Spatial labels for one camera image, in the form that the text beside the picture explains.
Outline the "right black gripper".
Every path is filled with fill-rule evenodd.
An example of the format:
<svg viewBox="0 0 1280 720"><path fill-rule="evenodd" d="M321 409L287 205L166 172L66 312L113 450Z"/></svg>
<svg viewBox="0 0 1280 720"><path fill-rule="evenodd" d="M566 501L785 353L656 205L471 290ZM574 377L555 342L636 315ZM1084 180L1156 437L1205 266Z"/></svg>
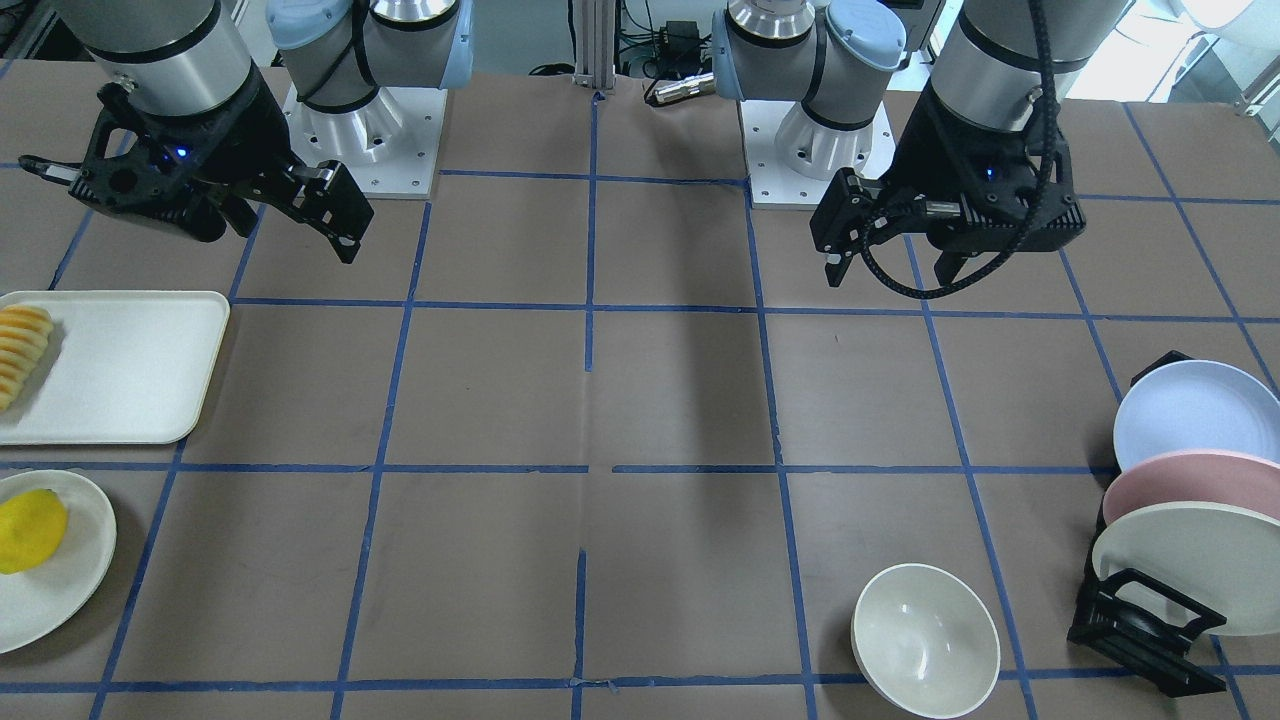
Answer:
<svg viewBox="0 0 1280 720"><path fill-rule="evenodd" d="M221 105L189 117L142 111L120 81L97 91L102 105L83 161L22 155L19 168L70 187L87 208L160 231L212 242L247 236L256 200L326 237L352 264L375 211L348 167L305 165L265 78L251 72Z"/></svg>

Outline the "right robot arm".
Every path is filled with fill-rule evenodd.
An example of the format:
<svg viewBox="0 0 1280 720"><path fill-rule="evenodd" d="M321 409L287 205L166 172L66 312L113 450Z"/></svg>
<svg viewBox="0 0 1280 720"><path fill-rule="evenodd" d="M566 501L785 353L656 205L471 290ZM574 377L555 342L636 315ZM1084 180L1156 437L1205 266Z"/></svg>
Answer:
<svg viewBox="0 0 1280 720"><path fill-rule="evenodd" d="M474 70L470 1L270 1L297 109L275 100L219 1L58 1L108 74L82 160L19 158L93 211L210 243L255 205L323 234L351 264L374 210L353 167L403 149L394 88L447 91Z"/></svg>

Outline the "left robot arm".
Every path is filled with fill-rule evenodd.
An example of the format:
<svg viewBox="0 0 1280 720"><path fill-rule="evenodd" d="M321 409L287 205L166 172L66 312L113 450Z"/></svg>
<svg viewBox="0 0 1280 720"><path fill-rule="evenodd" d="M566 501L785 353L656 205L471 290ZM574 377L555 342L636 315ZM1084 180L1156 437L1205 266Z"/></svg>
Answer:
<svg viewBox="0 0 1280 720"><path fill-rule="evenodd" d="M895 293L942 299L1084 232L1060 101L1125 9L965 1L876 179L840 145L870 135L908 54L893 9L728 1L713 20L712 68L722 97L792 104L781 146L827 183L809 220L827 283L861 261Z"/></svg>

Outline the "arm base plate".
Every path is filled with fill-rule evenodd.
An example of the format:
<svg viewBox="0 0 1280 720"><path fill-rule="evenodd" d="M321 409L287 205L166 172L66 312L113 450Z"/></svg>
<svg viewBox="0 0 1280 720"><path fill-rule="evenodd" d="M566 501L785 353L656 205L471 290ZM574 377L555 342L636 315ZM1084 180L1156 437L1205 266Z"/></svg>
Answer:
<svg viewBox="0 0 1280 720"><path fill-rule="evenodd" d="M328 114L289 87L283 111L291 146L307 164L342 163L369 199L428 200L448 99L440 88L380 88L364 108Z"/></svg>
<svg viewBox="0 0 1280 720"><path fill-rule="evenodd" d="M883 104L868 126L854 131L817 123L799 102L748 100L739 111L755 208L812 209L837 170L877 179L893 160L896 145Z"/></svg>

